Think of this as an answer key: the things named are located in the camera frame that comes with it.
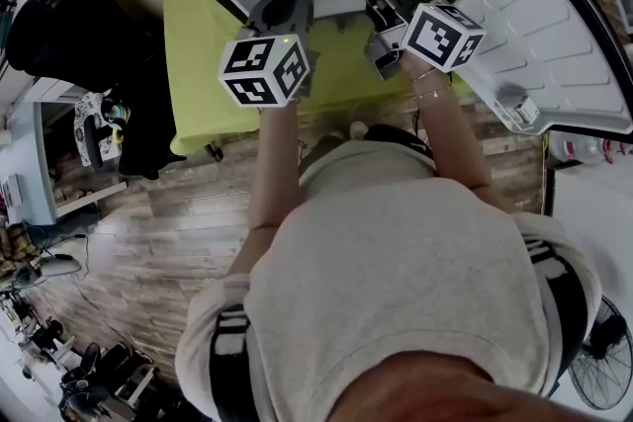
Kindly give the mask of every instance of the refrigerator door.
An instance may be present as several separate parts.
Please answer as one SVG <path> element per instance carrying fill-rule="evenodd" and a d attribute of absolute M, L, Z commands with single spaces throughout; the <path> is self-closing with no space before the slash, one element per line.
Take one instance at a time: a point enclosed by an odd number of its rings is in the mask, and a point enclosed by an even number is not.
<path fill-rule="evenodd" d="M 447 1 L 488 31 L 456 72 L 508 128 L 633 139 L 631 65 L 594 0 Z M 541 113 L 532 125 L 513 121 L 497 101 L 523 94 Z"/>

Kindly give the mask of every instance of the fan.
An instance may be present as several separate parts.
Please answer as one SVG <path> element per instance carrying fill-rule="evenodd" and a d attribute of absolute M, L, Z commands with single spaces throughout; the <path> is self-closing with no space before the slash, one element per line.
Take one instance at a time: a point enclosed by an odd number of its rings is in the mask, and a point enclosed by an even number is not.
<path fill-rule="evenodd" d="M 603 296 L 591 333 L 569 368 L 576 392 L 587 406 L 608 410 L 622 400 L 633 374 L 631 341 L 626 320 Z"/>

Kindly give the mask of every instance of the wooden floor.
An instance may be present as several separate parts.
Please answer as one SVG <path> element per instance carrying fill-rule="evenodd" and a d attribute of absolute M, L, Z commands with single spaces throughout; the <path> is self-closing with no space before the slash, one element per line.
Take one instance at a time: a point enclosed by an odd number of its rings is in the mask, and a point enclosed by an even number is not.
<path fill-rule="evenodd" d="M 510 134 L 473 99 L 464 101 L 464 108 L 503 193 L 523 209 L 540 212 L 540 137 Z M 345 111 L 304 122 L 301 139 L 309 149 L 321 135 L 351 120 L 380 120 L 411 130 L 413 113 L 411 100 Z M 93 340 L 109 346 L 123 337 L 151 356 L 164 378 L 175 380 L 173 359 L 188 302 L 225 273 L 245 237 L 256 147 L 256 134 L 228 138 L 220 164 L 201 152 L 163 170 L 157 181 L 130 180 L 127 191 L 101 201 L 103 219 L 89 235 L 88 276 L 50 279 L 30 289 L 38 311 L 58 318 L 77 336 L 80 350 Z M 59 168 L 60 193 L 90 184 L 91 176 L 76 160 Z M 99 176 L 101 183 L 117 178 L 114 172 Z M 53 251 L 85 263 L 85 246 L 85 240 L 72 239 Z"/>

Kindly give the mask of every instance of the bracelet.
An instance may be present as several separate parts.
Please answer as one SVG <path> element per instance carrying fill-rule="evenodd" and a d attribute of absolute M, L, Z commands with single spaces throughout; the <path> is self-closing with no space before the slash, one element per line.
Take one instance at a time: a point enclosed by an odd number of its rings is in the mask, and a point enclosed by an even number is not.
<path fill-rule="evenodd" d="M 439 95 L 440 92 L 442 91 L 448 91 L 451 88 L 453 88 L 453 83 L 449 83 L 448 85 L 446 85 L 444 88 L 440 88 L 439 90 L 433 90 L 432 92 L 428 92 L 425 94 L 421 94 L 421 95 L 416 95 L 415 98 L 419 101 L 421 99 L 424 99 L 425 97 L 430 97 L 431 95 L 435 98 L 437 98 L 437 96 Z"/>
<path fill-rule="evenodd" d="M 411 83 L 415 83 L 415 81 L 420 81 L 420 80 L 424 79 L 426 76 L 430 76 L 436 70 L 437 70 L 437 68 L 433 67 L 431 70 L 424 72 L 424 74 L 420 74 L 415 79 L 411 79 Z"/>

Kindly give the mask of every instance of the table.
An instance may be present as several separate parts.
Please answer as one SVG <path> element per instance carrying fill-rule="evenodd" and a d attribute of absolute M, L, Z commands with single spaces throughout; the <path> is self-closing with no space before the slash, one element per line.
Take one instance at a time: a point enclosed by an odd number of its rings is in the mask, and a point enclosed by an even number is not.
<path fill-rule="evenodd" d="M 227 42 L 240 22 L 216 0 L 164 0 L 165 49 L 177 134 L 171 150 L 186 155 L 217 134 L 258 128 L 256 110 L 240 108 L 217 79 Z M 402 76 L 382 82 L 364 54 L 373 25 L 355 15 L 339 31 L 333 19 L 316 20 L 310 50 L 319 53 L 312 93 L 300 116 L 310 116 L 409 94 Z M 455 76 L 458 95 L 468 86 Z"/>
<path fill-rule="evenodd" d="M 53 225 L 71 211 L 116 194 L 128 187 L 123 182 L 62 206 L 56 206 L 48 177 L 44 147 L 42 105 L 21 103 L 9 118 L 12 140 L 0 151 L 0 181 L 18 176 L 23 202 L 8 209 L 11 224 L 25 221 L 31 225 Z"/>

